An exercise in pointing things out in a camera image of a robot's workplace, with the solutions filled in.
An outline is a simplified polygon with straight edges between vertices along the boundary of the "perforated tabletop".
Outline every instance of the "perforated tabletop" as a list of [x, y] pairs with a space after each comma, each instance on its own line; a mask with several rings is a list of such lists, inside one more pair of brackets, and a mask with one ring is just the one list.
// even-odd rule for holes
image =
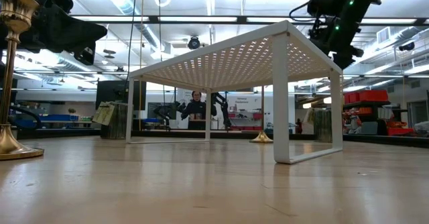
[[142, 79], [191, 90], [232, 91], [272, 84], [272, 40], [289, 34], [285, 49], [288, 81], [327, 76], [341, 69], [288, 21], [204, 47], [130, 73]]

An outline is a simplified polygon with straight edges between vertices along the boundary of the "black jacket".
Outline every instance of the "black jacket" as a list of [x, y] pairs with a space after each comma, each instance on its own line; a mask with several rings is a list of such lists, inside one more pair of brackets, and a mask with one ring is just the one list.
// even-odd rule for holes
[[[191, 100], [191, 102], [188, 103], [185, 110], [183, 111], [181, 117], [182, 119], [185, 119], [189, 116], [189, 114], [201, 114], [201, 119], [206, 119], [206, 103], [203, 103], [201, 101], [194, 101]], [[211, 113], [213, 116], [217, 115], [216, 107], [212, 105], [211, 107]], [[193, 130], [204, 130], [206, 127], [205, 122], [197, 122], [197, 121], [189, 121], [188, 122], [188, 129]]]

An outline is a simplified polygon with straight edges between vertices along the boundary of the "candlestick base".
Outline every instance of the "candlestick base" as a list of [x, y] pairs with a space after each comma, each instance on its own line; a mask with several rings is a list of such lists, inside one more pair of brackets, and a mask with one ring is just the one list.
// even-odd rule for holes
[[10, 124], [1, 124], [0, 128], [0, 160], [16, 160], [43, 155], [44, 150], [20, 144], [14, 138]]
[[255, 139], [249, 140], [249, 142], [256, 143], [256, 144], [272, 144], [272, 143], [274, 143], [274, 141], [272, 139], [270, 139], [263, 130], [261, 130], [259, 132], [259, 135]]

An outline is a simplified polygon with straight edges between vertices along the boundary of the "security camera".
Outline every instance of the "security camera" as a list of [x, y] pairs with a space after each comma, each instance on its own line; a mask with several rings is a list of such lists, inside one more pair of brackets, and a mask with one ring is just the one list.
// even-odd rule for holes
[[198, 37], [197, 36], [192, 36], [190, 38], [189, 43], [188, 43], [188, 48], [190, 48], [191, 50], [195, 50], [195, 49], [198, 49], [200, 47], [200, 45], [201, 45], [201, 43], [198, 40]]
[[404, 51], [404, 50], [414, 50], [414, 47], [415, 47], [416, 45], [414, 44], [414, 42], [411, 42], [411, 43], [409, 43], [409, 44], [406, 44], [406, 45], [403, 45], [403, 46], [400, 46], [399, 47], [399, 49], [400, 49], [400, 51]]

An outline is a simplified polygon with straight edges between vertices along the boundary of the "trash can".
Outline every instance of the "trash can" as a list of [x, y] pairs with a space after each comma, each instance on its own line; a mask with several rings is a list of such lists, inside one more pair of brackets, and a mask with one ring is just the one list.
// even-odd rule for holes
[[115, 106], [109, 125], [101, 125], [102, 139], [125, 139], [127, 129], [127, 104], [111, 103]]
[[314, 110], [314, 135], [316, 141], [332, 143], [331, 110]]

